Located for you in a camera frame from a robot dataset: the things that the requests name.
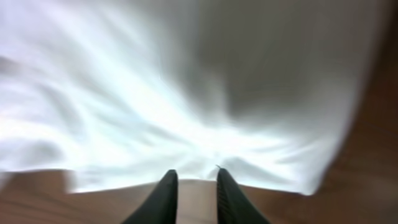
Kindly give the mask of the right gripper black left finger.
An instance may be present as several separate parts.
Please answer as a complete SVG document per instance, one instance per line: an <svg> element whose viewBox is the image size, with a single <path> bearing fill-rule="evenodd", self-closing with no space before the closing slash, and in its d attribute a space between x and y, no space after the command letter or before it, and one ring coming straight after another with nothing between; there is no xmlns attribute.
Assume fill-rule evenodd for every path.
<svg viewBox="0 0 398 224"><path fill-rule="evenodd" d="M178 175L168 170L144 203L122 224L176 224Z"/></svg>

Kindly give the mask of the white printed t-shirt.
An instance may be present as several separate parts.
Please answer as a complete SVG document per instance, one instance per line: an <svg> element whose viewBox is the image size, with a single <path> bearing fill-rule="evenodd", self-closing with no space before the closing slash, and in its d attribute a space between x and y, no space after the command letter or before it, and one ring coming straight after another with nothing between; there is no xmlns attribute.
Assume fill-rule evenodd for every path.
<svg viewBox="0 0 398 224"><path fill-rule="evenodd" d="M353 122L390 1L1 2L1 183L73 193L219 167L313 194Z"/></svg>

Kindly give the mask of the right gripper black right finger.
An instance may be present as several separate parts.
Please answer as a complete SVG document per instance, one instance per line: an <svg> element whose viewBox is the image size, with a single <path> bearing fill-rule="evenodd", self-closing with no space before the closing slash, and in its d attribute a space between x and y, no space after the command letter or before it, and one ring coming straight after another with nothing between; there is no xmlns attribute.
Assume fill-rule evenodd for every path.
<svg viewBox="0 0 398 224"><path fill-rule="evenodd" d="M218 171L216 193L219 224L270 224L224 168Z"/></svg>

